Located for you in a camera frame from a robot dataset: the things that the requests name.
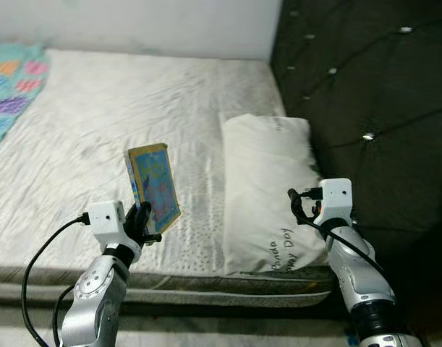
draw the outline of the book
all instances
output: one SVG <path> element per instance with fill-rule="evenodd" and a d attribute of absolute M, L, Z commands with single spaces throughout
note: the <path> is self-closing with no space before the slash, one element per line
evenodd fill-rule
<path fill-rule="evenodd" d="M 125 155 L 135 205 L 151 204 L 155 232 L 163 233 L 181 214 L 169 165 L 168 146 L 132 148 Z"/>

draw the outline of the white pillow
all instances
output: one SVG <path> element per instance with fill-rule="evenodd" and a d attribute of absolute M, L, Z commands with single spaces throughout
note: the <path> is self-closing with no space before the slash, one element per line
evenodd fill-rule
<path fill-rule="evenodd" d="M 297 225 L 286 193 L 318 185 L 308 122 L 245 114 L 224 123 L 223 134 L 226 273 L 289 272 L 326 264 L 322 237 Z M 303 200 L 307 215 L 312 205 Z"/>

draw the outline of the patterned blanket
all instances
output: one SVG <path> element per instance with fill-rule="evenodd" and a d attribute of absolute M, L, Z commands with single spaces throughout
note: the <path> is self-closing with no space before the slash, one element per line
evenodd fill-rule
<path fill-rule="evenodd" d="M 0 45 L 0 142 L 41 91 L 48 66 L 40 46 Z"/>

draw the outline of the tufted headboard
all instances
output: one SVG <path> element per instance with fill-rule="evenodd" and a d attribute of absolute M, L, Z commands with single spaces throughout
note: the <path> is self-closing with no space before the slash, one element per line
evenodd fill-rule
<path fill-rule="evenodd" d="M 438 257 L 442 0 L 284 0 L 271 66 L 322 174 L 352 180 L 378 261 Z"/>

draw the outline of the black cable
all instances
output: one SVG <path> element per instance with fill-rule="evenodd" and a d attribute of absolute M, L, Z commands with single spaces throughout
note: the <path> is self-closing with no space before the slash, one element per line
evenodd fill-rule
<path fill-rule="evenodd" d="M 27 313 L 27 304 L 26 304 L 26 288 L 27 288 L 27 278 L 30 275 L 31 268 L 33 267 L 35 261 L 39 258 L 42 252 L 47 248 L 47 246 L 66 228 L 71 226 L 72 224 L 79 222 L 88 222 L 89 217 L 87 213 L 83 213 L 81 217 L 78 217 L 70 222 L 66 223 L 59 230 L 57 230 L 50 238 L 46 241 L 46 243 L 38 250 L 38 252 L 31 259 L 30 263 L 26 267 L 25 275 L 23 276 L 23 281 L 21 285 L 21 312 L 23 314 L 23 321 L 25 322 L 25 327 L 27 331 L 34 337 L 36 342 L 42 347 L 49 347 L 48 344 L 42 339 L 42 337 L 38 334 L 38 332 L 34 329 L 33 324 L 31 322 L 30 316 Z"/>
<path fill-rule="evenodd" d="M 327 236 L 333 237 L 335 240 L 341 242 L 342 244 L 344 244 L 345 246 L 347 246 L 348 248 L 350 248 L 353 252 L 357 253 L 361 258 L 363 258 L 363 260 L 365 260 L 366 262 L 368 262 L 370 265 L 372 265 L 372 267 L 375 268 L 375 270 L 377 270 L 380 275 L 383 276 L 383 278 L 385 280 L 386 279 L 386 274 L 385 274 L 385 270 L 383 270 L 383 268 L 377 264 L 374 260 L 372 260 L 372 258 L 370 258 L 368 255 L 366 255 L 363 251 L 361 251 L 360 249 L 358 249 L 355 245 L 353 245 L 351 242 L 346 241 L 345 239 L 343 239 L 342 237 L 336 235 L 335 233 L 332 233 L 329 230 L 326 230 L 324 228 L 322 228 L 321 226 L 318 226 L 317 224 L 314 224 L 313 222 L 311 222 L 310 220 L 303 218 L 300 215 L 297 215 L 296 218 L 298 220 L 300 220 L 301 222 L 303 222 L 304 224 L 307 224 L 308 226 L 312 226 L 313 228 L 319 230 L 321 233 L 324 233 Z"/>
<path fill-rule="evenodd" d="M 59 308 L 63 298 L 75 287 L 74 284 L 66 288 L 55 301 L 54 313 L 52 314 L 52 332 L 54 333 L 55 346 L 60 347 L 60 337 L 59 337 Z"/>

